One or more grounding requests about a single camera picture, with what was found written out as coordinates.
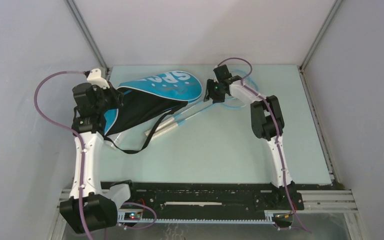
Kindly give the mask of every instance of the black strap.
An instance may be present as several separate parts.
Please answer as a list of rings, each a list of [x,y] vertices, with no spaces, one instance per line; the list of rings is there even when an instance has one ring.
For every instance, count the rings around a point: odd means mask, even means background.
[[[174,114],[177,110],[183,108],[185,105],[186,105],[186,104],[181,104],[181,105],[179,105],[179,106],[176,106],[176,107],[172,108],[170,111],[164,113],[161,117],[159,117],[158,120],[156,121],[156,123],[154,124],[154,126],[152,127],[151,132],[149,132],[149,135],[148,135],[148,137],[146,138],[145,143],[143,144],[143,146],[142,146],[142,148],[141,148],[140,150],[123,150],[123,149],[119,148],[119,147],[114,143],[114,141],[113,141],[111,138],[109,138],[108,136],[104,136],[103,139],[104,139],[105,141],[110,141],[110,142],[114,145],[114,147],[116,147],[116,148],[117,148],[118,150],[120,150],[120,151],[123,151],[125,154],[137,154],[137,153],[139,153],[140,151],[142,151],[142,150],[144,150],[144,149],[146,149],[146,148],[148,147],[148,144],[150,144],[150,141],[151,141],[151,139],[152,139],[152,136],[153,136],[154,133],[156,132],[158,126],[159,126],[160,123],[163,121],[163,119],[164,119],[166,116],[168,116],[168,115],[172,115],[172,114]]]

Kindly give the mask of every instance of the purple hose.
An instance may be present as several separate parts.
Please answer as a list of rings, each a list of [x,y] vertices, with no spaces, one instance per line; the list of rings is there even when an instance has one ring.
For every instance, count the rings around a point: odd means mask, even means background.
[[[91,232],[89,231],[88,225],[86,224],[85,213],[83,212],[83,188],[81,186],[83,185],[83,175],[84,175],[83,168],[85,166],[85,153],[83,152],[83,150],[85,149],[85,141],[83,140],[82,136],[80,136],[80,134],[77,131],[73,130],[71,127],[65,126],[65,125],[58,123],[58,122],[50,119],[49,117],[47,117],[41,111],[41,109],[39,108],[39,105],[38,105],[38,94],[39,94],[39,90],[41,89],[42,85],[45,84],[49,79],[51,79],[55,76],[58,76],[58,75],[62,75],[62,74],[82,74],[83,75],[84,72],[83,71],[60,71],[60,72],[56,72],[52,75],[49,75],[48,77],[43,79],[39,83],[39,85],[36,87],[36,91],[34,91],[34,107],[36,108],[36,111],[39,113],[39,115],[42,116],[42,118],[44,118],[45,120],[47,120],[48,122],[50,122],[53,125],[56,125],[62,129],[65,129],[65,130],[72,132],[76,137],[78,137],[78,140],[80,141],[81,160],[80,160],[80,180],[79,180],[79,186],[80,187],[78,188],[78,208],[79,208],[80,220],[81,220],[81,224],[83,225],[84,232],[86,233],[87,238],[89,238],[89,240],[94,240],[94,238],[91,235]]]
[[[146,228],[149,228],[152,225],[154,225],[155,222],[157,221],[157,213],[152,208],[150,208],[149,206],[145,206],[145,205],[135,203],[135,202],[125,202],[122,204],[122,206],[125,206],[125,205],[134,205],[134,206],[138,206],[138,207],[145,208],[145,209],[149,210],[153,214],[153,221],[150,224],[148,224],[146,226],[141,226],[141,227],[126,226],[126,225],[122,224],[122,226],[124,228],[129,228],[129,229],[134,229],[134,230],[146,229]]]
[[[274,124],[274,127],[276,128],[276,140],[275,140],[275,144],[277,145],[277,150],[279,151],[279,155],[280,155],[280,161],[281,161],[281,164],[282,164],[282,171],[283,171],[283,184],[284,184],[284,188],[285,188],[285,192],[286,192],[286,197],[287,197],[287,200],[289,202],[289,205],[290,205],[290,208],[292,209],[292,212],[293,214],[295,215],[296,219],[298,220],[299,224],[301,224],[302,226],[302,229],[305,230],[306,232],[308,233],[312,233],[311,230],[309,230],[304,224],[303,222],[301,221],[301,219],[298,217],[297,215],[297,211],[295,210],[295,207],[292,203],[292,200],[291,200],[291,196],[289,194],[289,190],[288,190],[288,185],[287,185],[287,182],[286,182],[286,170],[285,170],[285,160],[284,160],[284,156],[282,154],[282,150],[281,150],[281,147],[279,146],[279,138],[281,136],[280,134],[280,131],[279,131],[279,126],[278,126],[278,122],[276,121],[276,118],[275,118],[275,115],[273,114],[273,111],[272,109],[270,108],[270,105],[269,103],[266,101],[266,99],[260,95],[260,93],[256,92],[255,90],[253,90],[251,87],[247,86],[245,83],[244,83],[244,79],[246,77],[248,77],[249,75],[251,75],[252,71],[253,71],[253,66],[251,65],[251,63],[243,58],[240,58],[240,57],[229,57],[229,58],[226,58],[225,60],[221,61],[217,66],[220,66],[222,63],[226,62],[227,60],[231,60],[231,59],[236,59],[236,60],[241,60],[245,63],[247,63],[249,65],[249,73],[247,75],[245,75],[244,77],[241,78],[240,80],[240,84],[248,91],[250,91],[252,94],[256,95],[259,99],[261,99],[265,106],[267,107],[268,109],[268,112],[270,113],[270,116],[271,116],[271,119],[273,120],[273,124]]]

